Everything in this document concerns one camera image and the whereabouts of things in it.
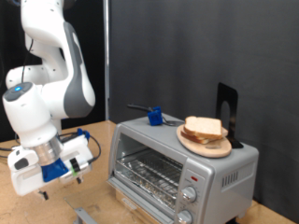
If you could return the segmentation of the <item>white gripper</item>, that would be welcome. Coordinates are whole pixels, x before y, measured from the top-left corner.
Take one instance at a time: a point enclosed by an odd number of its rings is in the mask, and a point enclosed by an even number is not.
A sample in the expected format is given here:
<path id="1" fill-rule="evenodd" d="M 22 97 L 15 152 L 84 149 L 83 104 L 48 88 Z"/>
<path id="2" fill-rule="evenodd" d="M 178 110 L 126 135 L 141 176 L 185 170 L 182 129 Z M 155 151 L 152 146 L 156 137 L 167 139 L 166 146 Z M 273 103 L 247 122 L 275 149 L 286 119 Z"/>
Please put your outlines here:
<path id="1" fill-rule="evenodd" d="M 14 147 L 8 155 L 7 164 L 16 193 L 24 196 L 38 190 L 56 178 L 67 173 L 67 167 L 61 159 L 59 148 L 40 148 L 38 150 Z M 77 177 L 78 184 L 83 178 Z M 46 201 L 49 195 L 39 190 L 38 194 Z"/>

